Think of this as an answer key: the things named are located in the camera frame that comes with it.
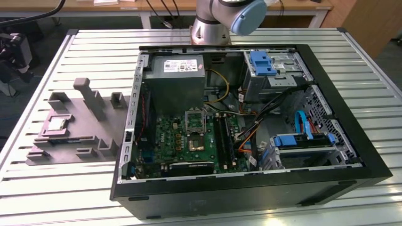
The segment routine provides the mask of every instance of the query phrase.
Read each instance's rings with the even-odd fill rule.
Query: aluminum profile table
[[[138,48],[186,45],[189,30],[93,30],[67,35],[0,153],[0,225],[372,225],[402,222],[402,93],[348,33],[261,29],[233,44],[309,44],[394,176],[324,206],[141,222],[110,201],[115,162],[28,166],[52,91],[79,96],[78,77],[103,96],[130,95]]]

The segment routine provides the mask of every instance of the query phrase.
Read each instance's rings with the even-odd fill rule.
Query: motherboard chip
[[[195,108],[190,109],[186,112],[186,133],[199,133],[203,134],[206,132],[206,116],[203,110]]]
[[[203,151],[203,136],[199,135],[193,135],[187,139],[189,141],[189,151],[195,152],[195,151]]]

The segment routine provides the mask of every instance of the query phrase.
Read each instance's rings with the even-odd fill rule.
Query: motherboard
[[[234,149],[238,132],[234,115],[189,111],[185,116],[158,117],[157,146],[154,151],[143,152],[146,177],[171,177],[165,172],[173,172],[173,167],[211,174],[247,171],[246,159]]]

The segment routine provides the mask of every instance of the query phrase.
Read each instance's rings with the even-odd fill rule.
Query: black cable
[[[162,19],[162,17],[158,15],[158,13],[157,13],[157,11],[155,11],[155,9],[154,9],[154,7],[153,7],[150,1],[149,1],[149,0],[146,0],[146,1],[147,1],[147,3],[149,3],[149,6],[151,7],[151,10],[153,10],[154,13],[155,13],[155,16],[158,17],[158,19],[161,20],[161,22],[165,24],[166,22],[165,22],[165,20]]]
[[[181,12],[179,12],[177,1],[175,0],[173,0],[173,1],[174,1],[174,4],[175,4],[175,7],[177,7],[178,16],[181,16]]]
[[[217,92],[217,99],[221,99],[221,97],[219,97],[219,92],[221,92],[221,90]],[[230,109],[230,107],[227,106],[227,104],[225,103],[225,99],[229,97],[229,95],[218,102],[218,103],[221,103],[223,106],[225,106],[225,108],[229,110],[229,111],[231,111],[231,109]]]
[[[257,147],[257,135],[254,133],[254,135],[250,137],[250,146],[251,146],[251,156],[254,157],[254,159],[257,160],[257,164],[255,166],[251,164],[251,171],[258,171],[259,168],[259,164],[258,164],[258,147]]]
[[[64,3],[66,3],[66,0],[60,0],[58,7],[52,11],[50,11],[50,12],[47,12],[44,14],[0,22],[0,27],[16,25],[16,24],[22,24],[22,23],[26,23],[26,22],[31,22],[31,21],[43,19],[43,18],[46,18],[48,16],[52,16],[52,15],[55,15],[62,10],[62,8],[64,6]]]
[[[183,24],[182,24],[182,18],[181,18],[181,12],[179,12],[179,7],[178,7],[178,4],[177,4],[177,1],[175,0],[173,0],[174,1],[174,4],[175,4],[175,8],[177,8],[177,12],[178,12],[178,20],[179,20],[179,22],[181,22],[181,27],[183,26]]]
[[[173,13],[171,13],[171,11],[170,11],[170,8],[169,8],[169,6],[165,4],[165,1],[163,1],[163,0],[161,0],[161,2],[162,2],[162,4],[163,4],[163,6],[165,6],[166,10],[167,10],[167,11],[169,11],[169,13],[170,13],[170,16],[171,16],[173,22],[174,22],[174,25],[177,25],[177,26],[178,26],[178,23],[177,23],[175,16],[173,15]]]
[[[279,2],[281,2],[281,13],[279,13],[279,15],[284,16],[284,14],[285,14],[285,5],[284,5],[282,0],[279,0]]]
[[[237,115],[247,115],[247,114],[242,114],[242,113],[238,113],[238,112],[234,112],[234,111],[226,111],[226,110],[222,110],[222,109],[214,107],[211,104],[205,104],[205,105],[207,105],[207,106],[209,106],[210,108],[213,108],[215,111],[222,112],[222,113],[231,113],[231,114],[237,114]]]
[[[281,106],[288,95],[290,95],[296,91],[306,89],[308,87],[309,87],[309,85],[306,84],[300,87],[289,88],[269,103],[266,103],[266,105],[263,106],[262,110],[259,111],[259,113],[257,114],[257,116],[254,118],[254,124],[251,125],[251,127],[247,130],[245,130],[238,135],[238,137],[243,136],[245,134],[247,134],[249,132],[251,132],[255,129],[255,127],[259,125],[259,123],[265,119],[265,115],[269,114],[277,107]]]

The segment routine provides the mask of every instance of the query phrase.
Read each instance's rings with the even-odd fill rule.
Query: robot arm
[[[265,19],[265,0],[198,0],[197,18],[191,30],[194,44],[227,44],[229,30],[245,36]]]

